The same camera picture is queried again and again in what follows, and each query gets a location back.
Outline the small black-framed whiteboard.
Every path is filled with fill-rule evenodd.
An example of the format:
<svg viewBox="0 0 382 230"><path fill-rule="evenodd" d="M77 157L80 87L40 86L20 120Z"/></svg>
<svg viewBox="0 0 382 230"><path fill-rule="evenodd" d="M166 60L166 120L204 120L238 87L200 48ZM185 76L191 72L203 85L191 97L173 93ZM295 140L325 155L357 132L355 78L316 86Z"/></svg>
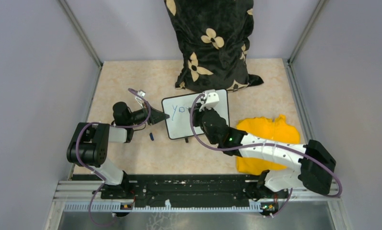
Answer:
<svg viewBox="0 0 382 230"><path fill-rule="evenodd" d="M216 94L220 101L214 109L229 125L228 92L218 90ZM169 118L165 120L169 139L175 140L193 136L188 109L191 108L198 95L198 93L191 93L162 99L163 112L169 115Z"/></svg>

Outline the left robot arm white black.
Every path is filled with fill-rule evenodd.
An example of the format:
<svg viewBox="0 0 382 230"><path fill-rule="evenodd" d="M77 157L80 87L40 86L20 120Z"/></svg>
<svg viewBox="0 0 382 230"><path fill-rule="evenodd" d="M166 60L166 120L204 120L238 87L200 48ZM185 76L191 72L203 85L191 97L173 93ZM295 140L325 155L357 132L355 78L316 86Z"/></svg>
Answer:
<svg viewBox="0 0 382 230"><path fill-rule="evenodd" d="M113 105L112 124L78 123L67 149L67 160L90 170L105 185L113 186L115 195L126 198L130 195L131 185L127 182L127 173L108 158L109 143L130 143L137 127L154 125L169 117L147 104L131 111L125 102L117 102Z"/></svg>

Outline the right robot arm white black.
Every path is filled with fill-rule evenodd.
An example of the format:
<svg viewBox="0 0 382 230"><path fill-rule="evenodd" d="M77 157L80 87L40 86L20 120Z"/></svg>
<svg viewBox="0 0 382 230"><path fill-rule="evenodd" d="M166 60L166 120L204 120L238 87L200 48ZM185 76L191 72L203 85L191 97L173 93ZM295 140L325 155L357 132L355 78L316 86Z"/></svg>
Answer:
<svg viewBox="0 0 382 230"><path fill-rule="evenodd" d="M199 111L190 108L190 126L199 127L209 144L198 142L213 151L229 156L266 160L285 166L284 170L264 170L264 180L258 183L258 193L271 197L287 188L305 187L326 196L339 197L341 182L334 173L336 161L323 144L309 140L306 144L289 144L260 138L227 125L214 109Z"/></svg>

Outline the yellow cloth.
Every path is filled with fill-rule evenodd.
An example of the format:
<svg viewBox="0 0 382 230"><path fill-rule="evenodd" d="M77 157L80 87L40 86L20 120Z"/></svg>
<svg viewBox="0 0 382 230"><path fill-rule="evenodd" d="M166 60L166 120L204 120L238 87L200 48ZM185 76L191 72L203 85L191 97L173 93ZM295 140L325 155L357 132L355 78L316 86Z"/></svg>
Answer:
<svg viewBox="0 0 382 230"><path fill-rule="evenodd" d="M286 117L279 115L276 119L266 117L246 118L238 122L237 129L260 138L274 141L299 144L301 136L296 127L286 123ZM266 170L284 170L286 166L255 158L236 158L236 169L240 173L260 175Z"/></svg>

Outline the black floral plush blanket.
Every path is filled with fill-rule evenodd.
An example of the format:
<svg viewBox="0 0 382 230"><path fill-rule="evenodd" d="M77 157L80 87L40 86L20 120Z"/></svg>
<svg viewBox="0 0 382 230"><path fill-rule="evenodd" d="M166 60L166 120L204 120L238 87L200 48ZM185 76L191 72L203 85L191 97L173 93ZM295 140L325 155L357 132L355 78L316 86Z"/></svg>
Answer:
<svg viewBox="0 0 382 230"><path fill-rule="evenodd" d="M164 1L183 57L176 89L236 92L262 85L246 58L254 30L252 0Z"/></svg>

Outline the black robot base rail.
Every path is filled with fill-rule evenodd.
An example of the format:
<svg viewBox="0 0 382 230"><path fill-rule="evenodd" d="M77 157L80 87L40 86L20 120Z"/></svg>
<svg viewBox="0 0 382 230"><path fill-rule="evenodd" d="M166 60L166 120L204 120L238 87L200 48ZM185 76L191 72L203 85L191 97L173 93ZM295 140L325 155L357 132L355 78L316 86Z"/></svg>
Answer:
<svg viewBox="0 0 382 230"><path fill-rule="evenodd" d="M260 176L129 175L122 185L105 185L95 175L74 175L58 183L55 199L65 211L111 212L118 216L140 212L257 212L279 209L288 190L272 192Z"/></svg>

